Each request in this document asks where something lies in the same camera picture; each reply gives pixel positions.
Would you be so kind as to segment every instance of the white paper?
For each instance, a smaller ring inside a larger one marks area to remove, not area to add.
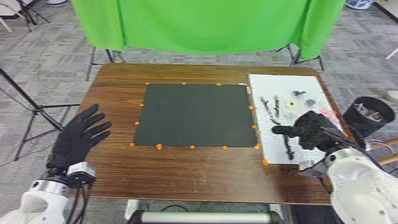
[[[295,120],[305,114],[309,110],[321,113],[337,128],[341,124],[334,115],[332,107],[328,105],[327,97],[320,87],[320,83],[314,76],[288,76],[288,75],[248,75],[250,87],[252,87],[252,102],[256,106],[256,121],[261,132],[261,145],[263,156],[270,164],[298,164],[312,160],[316,163],[323,158],[323,152],[314,150],[304,150],[298,145],[298,138],[289,139],[291,149],[295,151],[293,160],[288,159],[286,146],[282,135],[272,133],[272,127],[275,124],[270,120],[270,115],[264,110],[264,101],[268,101],[270,112],[275,117],[275,96],[279,99],[279,118],[275,119],[280,125],[293,125]],[[305,91],[300,96],[293,95],[293,91]],[[314,100],[312,107],[305,105],[307,100]]]

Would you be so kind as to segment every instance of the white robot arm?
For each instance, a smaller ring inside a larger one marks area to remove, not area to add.
[[[67,173],[44,174],[23,193],[19,208],[0,218],[0,224],[64,224],[71,190],[92,185],[94,181],[96,171],[87,162],[74,164]]]
[[[272,131],[298,137],[304,149],[318,148],[325,152],[321,162],[300,173],[330,178],[330,203],[344,224],[396,224],[398,179],[382,170],[325,116],[309,111],[293,127],[275,126]]]
[[[0,224],[65,223],[64,209],[69,192],[67,185],[37,180],[21,196],[19,208],[0,218]]]
[[[346,148],[325,159],[332,181],[330,202],[346,224],[398,223],[398,179],[362,152]]]

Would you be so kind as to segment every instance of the floor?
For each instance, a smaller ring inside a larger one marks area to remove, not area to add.
[[[32,32],[26,32],[23,20],[7,20],[14,33],[7,33],[0,27],[0,67],[41,104],[80,103],[99,69],[99,66],[94,66],[90,81],[85,82],[92,48],[85,42],[71,5],[55,7],[39,2],[35,9],[51,23],[46,24],[39,20],[39,26],[32,28]],[[391,60],[385,60],[385,56],[396,47],[398,25],[378,9],[371,8],[360,13],[343,10],[321,53],[325,61],[321,77],[341,112],[346,110],[355,97],[368,95],[380,98],[387,90],[398,89],[398,55]],[[261,51],[232,55],[186,55],[129,48],[122,51],[122,57],[128,63],[275,66],[286,66],[289,63],[286,50],[279,53]],[[97,50],[96,62],[106,63],[103,50]],[[316,62],[309,62],[302,66],[318,69]],[[0,87],[10,96],[21,100],[3,81]],[[21,193],[41,175],[55,135],[26,144],[23,148],[25,157],[17,162],[7,163],[12,159],[30,111],[14,103],[1,92],[0,111],[0,215],[3,215],[17,207]],[[53,116],[60,116],[60,110],[49,112]],[[35,133],[46,129],[46,123],[37,120]],[[387,140],[396,136],[398,122],[383,127],[373,134],[371,139]],[[373,152],[375,157],[387,154],[391,154],[389,149]],[[192,211],[197,209],[200,211],[240,212],[268,210],[268,206],[261,204],[147,201],[142,206],[158,210],[170,203],[183,204]],[[122,223],[124,206],[126,201],[122,200],[92,200],[87,223]]]

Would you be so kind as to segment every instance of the green screen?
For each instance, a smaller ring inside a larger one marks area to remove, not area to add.
[[[227,54],[293,43],[320,55],[344,0],[73,0],[92,46]]]

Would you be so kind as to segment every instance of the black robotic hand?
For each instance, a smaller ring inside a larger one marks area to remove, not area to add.
[[[106,131],[112,126],[110,122],[92,127],[105,118],[103,113],[96,114],[97,109],[96,104],[76,115],[64,127],[48,156],[46,168],[67,169],[73,164],[83,162],[90,148],[110,135]]]
[[[355,143],[346,139],[343,133],[321,114],[309,111],[295,121],[295,126],[275,126],[272,128],[275,134],[288,135],[289,138],[298,137],[298,144],[304,149],[312,150],[314,147],[327,153],[346,146],[357,148]]]

